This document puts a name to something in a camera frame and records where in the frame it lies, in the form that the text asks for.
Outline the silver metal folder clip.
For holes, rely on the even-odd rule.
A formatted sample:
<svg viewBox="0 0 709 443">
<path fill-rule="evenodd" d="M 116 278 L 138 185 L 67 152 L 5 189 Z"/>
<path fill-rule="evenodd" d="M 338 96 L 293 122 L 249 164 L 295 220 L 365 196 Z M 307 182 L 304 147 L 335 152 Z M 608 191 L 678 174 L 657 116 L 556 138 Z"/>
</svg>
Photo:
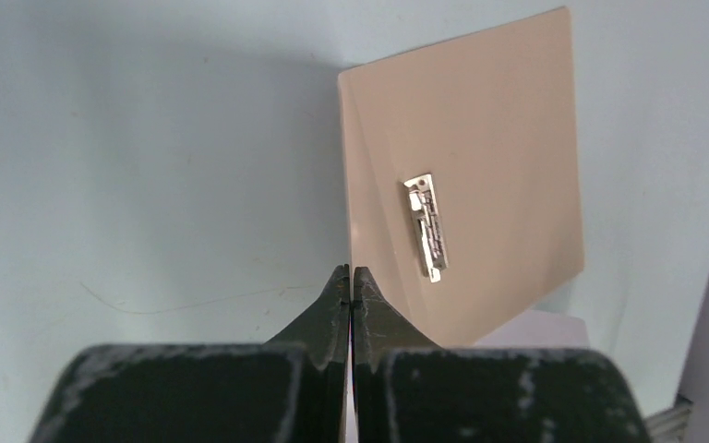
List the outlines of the silver metal folder clip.
<svg viewBox="0 0 709 443">
<path fill-rule="evenodd" d="M 441 272 L 448 267 L 449 261 L 433 177 L 431 174 L 421 174 L 403 185 L 425 275 L 431 283 L 440 282 Z"/>
</svg>

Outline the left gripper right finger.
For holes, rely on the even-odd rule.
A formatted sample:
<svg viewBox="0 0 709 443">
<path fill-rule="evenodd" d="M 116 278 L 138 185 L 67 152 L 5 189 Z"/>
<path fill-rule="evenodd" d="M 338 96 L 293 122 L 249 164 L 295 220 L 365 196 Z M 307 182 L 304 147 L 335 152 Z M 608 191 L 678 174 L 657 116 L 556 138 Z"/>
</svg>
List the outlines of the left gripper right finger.
<svg viewBox="0 0 709 443">
<path fill-rule="evenodd" d="M 631 390 L 603 354 L 443 348 L 367 268 L 353 275 L 353 383 L 363 442 L 646 442 Z"/>
</svg>

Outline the tan cardboard folder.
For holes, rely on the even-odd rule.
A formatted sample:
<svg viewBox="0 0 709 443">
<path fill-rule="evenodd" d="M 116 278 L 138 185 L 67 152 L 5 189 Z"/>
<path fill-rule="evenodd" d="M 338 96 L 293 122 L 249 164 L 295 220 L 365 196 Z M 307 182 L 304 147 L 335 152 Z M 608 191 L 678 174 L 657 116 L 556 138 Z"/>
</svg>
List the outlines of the tan cardboard folder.
<svg viewBox="0 0 709 443">
<path fill-rule="evenodd" d="M 437 344 L 471 345 L 584 266 L 571 13 L 343 71 L 351 263 Z M 425 275 L 403 183 L 433 177 L 448 267 Z"/>
</svg>

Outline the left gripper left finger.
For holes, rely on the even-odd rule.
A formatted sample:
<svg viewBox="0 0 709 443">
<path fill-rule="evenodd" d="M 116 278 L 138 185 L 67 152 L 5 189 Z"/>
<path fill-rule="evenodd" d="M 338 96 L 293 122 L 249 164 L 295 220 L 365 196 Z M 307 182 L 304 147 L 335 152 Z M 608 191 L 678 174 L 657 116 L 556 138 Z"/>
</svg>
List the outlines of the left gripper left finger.
<svg viewBox="0 0 709 443">
<path fill-rule="evenodd" d="M 350 270 L 262 344 L 103 344 L 65 368 L 34 442 L 341 442 Z"/>
</svg>

